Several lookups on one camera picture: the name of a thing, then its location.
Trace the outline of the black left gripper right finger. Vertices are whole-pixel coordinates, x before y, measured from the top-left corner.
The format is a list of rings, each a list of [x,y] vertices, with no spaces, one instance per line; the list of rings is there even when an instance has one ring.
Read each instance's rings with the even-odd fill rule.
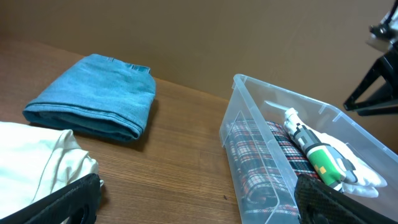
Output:
[[[301,224],[397,224],[309,175],[299,175],[294,197]]]

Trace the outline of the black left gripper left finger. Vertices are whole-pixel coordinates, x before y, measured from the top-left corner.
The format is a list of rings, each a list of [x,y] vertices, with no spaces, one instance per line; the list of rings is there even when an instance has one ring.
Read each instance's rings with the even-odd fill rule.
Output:
[[[100,178],[88,174],[1,219],[2,224],[94,224],[101,201]]]

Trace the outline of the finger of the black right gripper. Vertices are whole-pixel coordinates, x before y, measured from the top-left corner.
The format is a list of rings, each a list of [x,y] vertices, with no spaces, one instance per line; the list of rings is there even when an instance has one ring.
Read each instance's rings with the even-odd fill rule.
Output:
[[[379,77],[385,80],[385,84],[367,100],[356,103]],[[397,114],[397,46],[375,61],[343,106],[346,111],[356,111],[360,116]]]

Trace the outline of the white printed t-shirt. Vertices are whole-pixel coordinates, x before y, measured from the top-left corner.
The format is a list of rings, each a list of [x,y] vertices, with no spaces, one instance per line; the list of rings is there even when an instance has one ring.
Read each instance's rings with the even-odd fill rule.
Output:
[[[298,145],[327,186],[341,193],[377,198],[385,178],[355,156],[351,148],[333,136],[305,124],[294,108],[284,113],[284,129]]]

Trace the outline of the plaid flannel shirt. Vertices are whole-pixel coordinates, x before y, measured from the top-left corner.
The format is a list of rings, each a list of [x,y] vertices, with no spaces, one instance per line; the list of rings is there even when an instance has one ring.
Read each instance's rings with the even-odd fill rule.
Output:
[[[299,211],[253,120],[226,125],[226,139],[249,222],[298,223]]]

